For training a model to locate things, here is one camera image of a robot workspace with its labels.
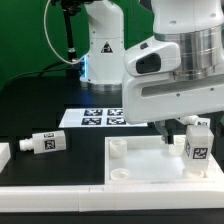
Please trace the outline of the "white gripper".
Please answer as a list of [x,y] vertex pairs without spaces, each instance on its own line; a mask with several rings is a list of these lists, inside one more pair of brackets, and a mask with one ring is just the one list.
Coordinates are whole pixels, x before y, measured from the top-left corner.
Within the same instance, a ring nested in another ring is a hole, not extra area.
[[173,133],[164,120],[224,110],[224,49],[213,58],[217,63],[208,76],[177,80],[178,44],[151,37],[128,49],[122,80],[125,120],[130,124],[154,122],[162,140],[171,145]]

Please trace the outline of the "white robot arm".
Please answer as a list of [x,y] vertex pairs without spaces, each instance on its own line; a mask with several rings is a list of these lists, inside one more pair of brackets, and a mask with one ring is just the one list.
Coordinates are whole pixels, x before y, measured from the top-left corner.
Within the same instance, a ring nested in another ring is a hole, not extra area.
[[90,49],[81,81],[122,89],[130,124],[224,110],[222,0],[139,0],[154,14],[153,36],[124,48],[122,11],[92,0]]

